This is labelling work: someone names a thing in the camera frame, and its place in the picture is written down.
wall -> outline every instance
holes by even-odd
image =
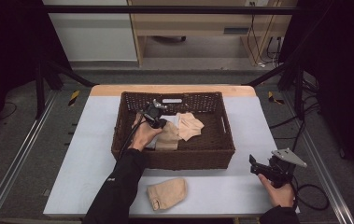
[[[45,5],[125,6],[125,0],[43,0]],[[134,61],[135,43],[128,14],[53,14],[68,60]]]

white tabletop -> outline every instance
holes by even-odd
[[[227,170],[165,171],[147,169],[130,208],[131,217],[246,217],[272,206],[257,176],[250,172],[249,154],[268,164],[276,144],[256,96],[224,96],[236,151]],[[96,193],[115,165],[112,137],[119,96],[90,96],[44,214],[84,217]],[[175,177],[188,183],[184,201],[167,210],[153,211],[146,189]]]

folded cloth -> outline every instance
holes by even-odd
[[[153,210],[167,209],[186,198],[187,184],[184,178],[175,178],[148,187]]]
[[[196,119],[192,113],[177,113],[179,117],[178,128],[179,128],[179,139],[188,141],[191,137],[195,135],[200,135],[204,124]]]
[[[178,129],[173,122],[167,121],[163,127],[163,131],[158,134],[156,139],[156,150],[177,150],[177,142],[179,141]]]

human hand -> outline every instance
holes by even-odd
[[[266,176],[258,174],[258,178],[269,193],[272,206],[293,207],[294,193],[290,184],[285,184],[281,188],[275,189]]]
[[[141,114],[137,113],[135,116],[135,121],[133,124],[133,127],[138,123],[139,119],[141,118]],[[153,129],[149,126],[149,124],[145,121],[145,117],[142,118],[141,125],[139,125],[138,129],[136,130],[132,143],[129,145],[129,148],[135,148],[140,151],[144,149],[145,146],[147,146],[153,138],[161,133],[163,129],[158,128],[158,129]]]

beige sock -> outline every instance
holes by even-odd
[[[178,129],[174,123],[167,121],[163,127],[163,131],[158,135],[156,140],[156,150],[177,150],[177,142],[179,141]]]
[[[184,178],[175,178],[148,187],[148,196],[153,210],[167,209],[186,198],[187,183]]]
[[[192,113],[177,113],[177,116],[179,116],[179,139],[188,141],[191,137],[201,134],[204,124],[200,120],[196,119]]]

